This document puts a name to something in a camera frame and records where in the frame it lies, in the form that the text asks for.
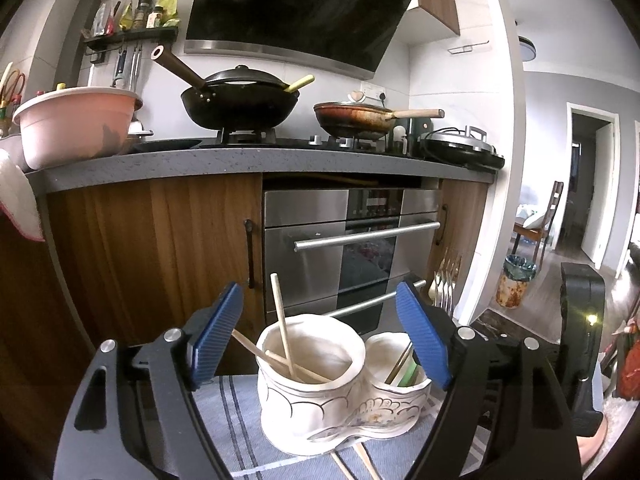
ceramic utensil holder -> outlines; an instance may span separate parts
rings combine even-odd
[[[262,430],[275,447],[310,456],[352,435],[398,436],[417,422],[431,384],[424,371],[418,370],[415,386],[385,384],[409,343],[407,334],[380,334],[365,345],[347,324],[314,314],[287,317],[287,331],[294,362],[330,381],[319,384],[300,374],[300,383],[289,379],[285,365],[271,367],[257,358]],[[262,332],[257,347],[284,355],[277,324]]]

door frame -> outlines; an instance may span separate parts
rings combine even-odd
[[[600,236],[598,238],[599,245],[601,245],[603,248],[601,250],[598,250],[598,253],[596,254],[596,261],[594,262],[595,268],[599,269],[602,266],[602,259],[604,258],[605,251],[607,250],[607,243],[611,235],[611,229],[613,227],[613,217],[615,215],[616,203],[618,201],[618,183],[620,181],[620,116],[612,112],[607,112],[606,110],[600,110],[599,108],[593,108],[590,106],[569,102],[566,104],[567,135],[566,149],[564,154],[565,165],[562,172],[562,177],[563,181],[566,183],[565,189],[567,191],[563,192],[562,196],[560,197],[558,212],[556,213],[554,225],[551,228],[551,233],[553,235],[553,242],[551,245],[552,249],[555,249],[556,245],[558,244],[558,235],[560,234],[560,226],[562,225],[562,220],[564,219],[566,197],[568,195],[568,183],[571,176],[571,151],[572,142],[574,140],[574,121],[572,119],[573,112],[589,117],[595,117],[597,119],[602,119],[613,124],[613,180],[611,183],[612,193],[610,194],[609,199],[605,204],[605,211],[602,222],[602,225],[605,228],[600,231]]]
[[[636,220],[636,204],[638,203],[638,186],[640,186],[640,121],[636,121],[636,158],[635,166],[636,172],[634,174],[634,182],[636,185],[634,186],[634,199],[631,203],[631,216],[629,218],[629,225],[626,228],[626,237],[625,244],[622,248],[622,254],[620,254],[620,260],[618,262],[618,268],[616,269],[616,278],[622,272],[622,269],[626,264],[626,253],[629,247],[629,243],[631,242],[631,234],[634,230],[634,221]]]

white door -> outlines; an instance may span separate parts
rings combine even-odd
[[[593,177],[593,199],[589,209],[587,227],[582,239],[582,250],[599,269],[607,248],[613,224],[614,133],[609,123],[596,132],[596,164]]]

ceiling lamp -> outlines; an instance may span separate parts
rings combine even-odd
[[[523,61],[536,59],[536,47],[531,40],[518,36],[520,40],[520,55]]]

gray tablecloth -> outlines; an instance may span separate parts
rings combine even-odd
[[[269,443],[260,425],[256,383],[257,376],[225,376],[205,384],[194,393],[200,416],[232,476],[244,480],[344,478],[329,455],[312,458],[291,456]],[[432,387],[429,398],[431,409],[404,435],[389,440],[360,439],[384,480],[400,480],[406,476],[431,431],[443,398],[444,394]],[[158,422],[149,422],[147,430],[154,463],[175,474],[172,458],[158,430]],[[488,435],[488,431],[478,428],[461,474],[480,465]],[[351,449],[355,442],[348,440],[343,443],[338,447],[338,454],[355,478],[370,479],[369,473]]]

